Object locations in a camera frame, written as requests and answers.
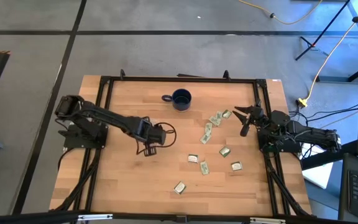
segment folded dollar bill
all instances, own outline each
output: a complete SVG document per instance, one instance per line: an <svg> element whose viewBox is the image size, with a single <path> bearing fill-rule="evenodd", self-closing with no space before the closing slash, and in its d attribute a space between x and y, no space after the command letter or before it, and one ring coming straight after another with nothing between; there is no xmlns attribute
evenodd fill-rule
<svg viewBox="0 0 358 224"><path fill-rule="evenodd" d="M206 144L210 138L211 138L210 134L204 134L203 137L200 139L200 141L201 143Z"/></svg>
<svg viewBox="0 0 358 224"><path fill-rule="evenodd" d="M203 175L209 174L209 169L208 169L208 165L207 165L206 161L201 162L200 167L201 167L201 172L203 173Z"/></svg>
<svg viewBox="0 0 358 224"><path fill-rule="evenodd" d="M206 123L205 125L205 134L211 135L212 133L212 123Z"/></svg>
<svg viewBox="0 0 358 224"><path fill-rule="evenodd" d="M229 155L230 153L230 149L226 146L224 146L220 151L219 153L223 156L223 157L226 157L227 155Z"/></svg>
<svg viewBox="0 0 358 224"><path fill-rule="evenodd" d="M215 126L219 126L221 124L214 116L210 117L209 121L212 122Z"/></svg>
<svg viewBox="0 0 358 224"><path fill-rule="evenodd" d="M222 121L222 112L217 111L215 118L217 119L218 123L221 124L221 121Z"/></svg>
<svg viewBox="0 0 358 224"><path fill-rule="evenodd" d="M187 157L187 161L188 161L188 162L198 163L198 156L197 156L197 155L193 155L193 154L189 154L189 156Z"/></svg>
<svg viewBox="0 0 358 224"><path fill-rule="evenodd" d="M228 119L230 117L230 115L231 115L231 112L229 110L225 110L222 114L222 117Z"/></svg>
<svg viewBox="0 0 358 224"><path fill-rule="evenodd" d="M233 171L242 170L242 164L241 164L241 162L233 162L233 163L231 164L231 169L232 169Z"/></svg>
<svg viewBox="0 0 358 224"><path fill-rule="evenodd" d="M186 189L186 185L182 182L179 182L179 184L176 185L176 187L173 189L177 194L182 194L183 191Z"/></svg>

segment concrete floor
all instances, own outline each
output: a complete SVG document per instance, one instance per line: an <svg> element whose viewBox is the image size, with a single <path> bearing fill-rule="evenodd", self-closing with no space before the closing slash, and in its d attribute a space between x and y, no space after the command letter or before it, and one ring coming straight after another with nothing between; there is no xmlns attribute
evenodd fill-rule
<svg viewBox="0 0 358 224"><path fill-rule="evenodd" d="M358 0L352 1L358 11ZM286 21L293 21L315 2L282 0L260 2ZM0 0L0 29L72 28L80 0ZM236 0L197 1L88 1L80 30L322 30L342 3L327 2L310 17L292 26L271 21L266 15ZM344 10L330 30L345 31L351 24ZM307 37L310 41L316 37ZM7 214L23 173L67 44L67 36L0 36L0 50L11 50L0 81L0 215ZM339 37L324 37L318 47L329 52ZM325 56L308 52L299 37L261 36L78 36L58 99L77 94L83 75L174 76L177 73L234 78L278 78L284 85L289 110L294 100L307 95L312 78ZM322 75L351 75L358 70L358 37L346 38ZM339 110L357 104L358 85L318 83L305 115ZM341 116L313 123L320 127ZM358 117L329 128L337 129L346 143L357 138ZM63 138L51 122L24 212L44 212L57 174Z"/></svg>

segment yellow cable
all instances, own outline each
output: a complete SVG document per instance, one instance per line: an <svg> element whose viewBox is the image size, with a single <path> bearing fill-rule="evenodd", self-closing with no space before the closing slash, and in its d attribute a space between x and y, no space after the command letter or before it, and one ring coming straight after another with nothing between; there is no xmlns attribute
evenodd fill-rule
<svg viewBox="0 0 358 224"><path fill-rule="evenodd" d="M345 34L342 36L342 38L340 39L340 41L335 45L335 47L332 49L332 51L329 53L329 55L327 56L326 60L324 61L323 65L320 67L320 69L318 70L316 76L314 77L313 83L311 84L310 87L310 91L309 91L309 95L308 97L306 97L305 99L301 99L299 98L298 101L303 105L303 106L308 106L306 103L308 101L308 99L311 96L311 92L313 90L314 84L316 83L317 77L320 74L321 70L323 69L323 67L326 65L328 59L330 58L330 56L333 54L333 52L336 50L336 48L339 46L339 44L341 44L341 42L345 39L346 35L349 33L349 31L354 27L356 23L353 22L353 24L348 28L348 30L345 32Z"/></svg>
<svg viewBox="0 0 358 224"><path fill-rule="evenodd" d="M310 15L310 14L317 8L317 6L320 5L320 3L321 3L322 1L323 1L323 0L320 0L320 2L319 2L314 8L312 8L308 13L306 13L306 15L304 15L302 18L298 19L298 20L295 21L295 22L284 22L284 21L281 21L280 19L277 19L277 17L276 17L275 15L273 16L273 18L276 19L278 22L281 22L282 24L285 24L285 25L296 24L297 22L301 21L302 19L304 19L304 18L306 18L308 15ZM251 4L251 3L249 3L249 2L245 2L245 1L243 1L243 0L239 0L239 2L242 2L242 3L247 4L247 5L249 5L249 6L255 7L255 8L257 8L257 9L261 9L261 10L265 11L267 14L270 14L270 15L272 14L271 12L269 12L268 10L266 10L266 9L260 7L260 6Z"/></svg>

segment black cable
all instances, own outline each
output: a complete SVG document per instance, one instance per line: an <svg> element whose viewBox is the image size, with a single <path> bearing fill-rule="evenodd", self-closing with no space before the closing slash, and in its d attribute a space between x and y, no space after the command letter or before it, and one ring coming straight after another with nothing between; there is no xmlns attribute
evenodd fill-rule
<svg viewBox="0 0 358 224"><path fill-rule="evenodd" d="M55 122L60 124L62 127L64 127L66 129L66 131L68 131L68 128L63 123L59 122L59 118L56 118Z"/></svg>
<svg viewBox="0 0 358 224"><path fill-rule="evenodd" d="M298 119L296 120L296 121L299 121L299 119L301 118L301 115L300 115L300 112L299 112L299 106L298 107L296 107L296 114L293 116L293 117L295 117L295 116L297 116L298 115Z"/></svg>
<svg viewBox="0 0 358 224"><path fill-rule="evenodd" d="M299 107L296 108L296 111L290 111L290 113L291 113L291 112L294 112L294 113L295 113L295 115L291 116L291 118L295 117L295 116L298 115L298 113L299 113Z"/></svg>
<svg viewBox="0 0 358 224"><path fill-rule="evenodd" d="M343 110L336 110L336 111L319 111L319 112L316 112L315 114L313 114L312 116L309 116L309 117L306 117L306 118L312 118L312 117L316 116L316 115L319 114L319 113L335 113L335 112L339 112L339 111L350 110L350 109L355 108L356 106L358 106L358 104L357 104L357 105L354 105L354 106L351 106L351 107L348 108L348 109L343 109Z"/></svg>
<svg viewBox="0 0 358 224"><path fill-rule="evenodd" d="M155 125L161 125L161 124L166 124L168 126L170 126L172 128L172 130L168 130L168 131L165 131L167 134L175 134L175 137L173 138L173 142L169 145L166 145L166 146L151 146L151 147L160 147L160 148L165 148L165 147L170 147L172 146L176 140L177 140L177 131L176 129L169 123L166 123L166 122L160 122L160 123L157 123ZM139 155L140 153L142 153L143 151L146 150L146 148L142 149L141 151L139 151L139 142L138 140L136 140L136 146L137 146L137 149L136 149L136 154Z"/></svg>
<svg viewBox="0 0 358 224"><path fill-rule="evenodd" d="M60 158L59 158L59 162L57 163L57 170L59 170L60 169L60 163L62 162L62 159L63 159L63 157L65 157L65 155L67 154L67 153L69 153L71 150L73 150L74 148L68 148L61 156L60 156Z"/></svg>
<svg viewBox="0 0 358 224"><path fill-rule="evenodd" d="M311 119L309 121L317 121L319 119L323 119L323 118L326 118L328 116L332 116L332 115L335 115L335 114L339 114L339 113L345 113L345 112L349 112L349 111L355 111L355 110L358 110L358 108L354 108L354 109L349 109L349 110L344 110L344 111L338 111L338 112L335 112L335 113L331 113L331 114L328 114L326 116L322 116L320 118L315 118L315 119Z"/></svg>
<svg viewBox="0 0 358 224"><path fill-rule="evenodd" d="M298 136L301 136L302 134L309 133L309 132L311 132L311 130L303 131L303 132L297 134L293 139L295 140Z"/></svg>
<svg viewBox="0 0 358 224"><path fill-rule="evenodd" d="M286 136L287 138L291 139L294 143L296 143L295 138L294 138L289 132L286 132L286 133L285 133L285 136Z"/></svg>
<svg viewBox="0 0 358 224"><path fill-rule="evenodd" d="M302 154L302 158L300 160L309 157L311 155L311 148L314 147L314 146L315 145L311 145L310 148L304 154Z"/></svg>
<svg viewBox="0 0 358 224"><path fill-rule="evenodd" d="M154 146L154 147L170 147L175 143L175 141L177 141L177 131L175 130L175 128L171 124L168 124L166 122L159 122L159 123L157 123L155 125L161 125L161 124L166 124L166 125L170 126L172 128L172 130L168 130L166 132L167 132L167 134L174 133L175 137L173 138L173 142L171 144L167 145L167 146Z"/></svg>
<svg viewBox="0 0 358 224"><path fill-rule="evenodd" d="M84 176L79 179L78 183L75 185L74 189L71 191L68 197L63 201L63 203L57 207L54 210L68 210L70 208L70 205L73 203L74 198L77 197L77 195L80 192L80 189L83 188L86 181L89 179L89 177L94 173L94 171L97 169L96 164L98 163L98 157L94 156L92 163L87 168L86 172L84 173Z"/></svg>
<svg viewBox="0 0 358 224"><path fill-rule="evenodd" d="M301 113L301 112L296 112L296 111L290 111L290 113L295 113L295 114L298 114L298 115L302 116L302 117L305 119L305 121L306 121L306 127L309 126L309 120L308 120L308 118L306 118L306 116L305 116L303 113Z"/></svg>

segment wooden table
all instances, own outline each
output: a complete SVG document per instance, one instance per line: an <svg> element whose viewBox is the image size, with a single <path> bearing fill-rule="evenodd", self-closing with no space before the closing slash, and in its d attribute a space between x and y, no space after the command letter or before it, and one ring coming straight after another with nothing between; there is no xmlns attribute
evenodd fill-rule
<svg viewBox="0 0 358 224"><path fill-rule="evenodd" d="M80 95L95 101L100 76L85 76ZM267 80L272 110L288 112L280 80ZM179 113L170 103L161 100L178 88L192 94L191 108ZM234 106L254 105L251 84L183 83L183 82L114 82L110 110L132 116L150 116L153 123L168 122L177 130L176 143L157 149L157 155L136 155L135 141L120 129L110 128L102 150L93 195L94 212L155 213L187 215L272 215L269 188L263 155L258 150L256 129L240 137L241 123L232 115L212 130L207 144L200 143L205 124L217 111L233 110ZM166 144L172 141L167 135ZM223 158L219 150L231 149ZM188 154L206 160L209 175L202 175L200 165L187 162ZM75 149L62 160L50 208L59 206L74 188L80 175L84 149ZM311 213L305 181L299 161L291 154L281 153L285 183L304 210ZM233 172L231 163L241 161L243 169ZM178 195L176 184L186 184ZM88 186L81 198L85 206ZM280 191L275 188L278 209L283 213Z"/></svg>

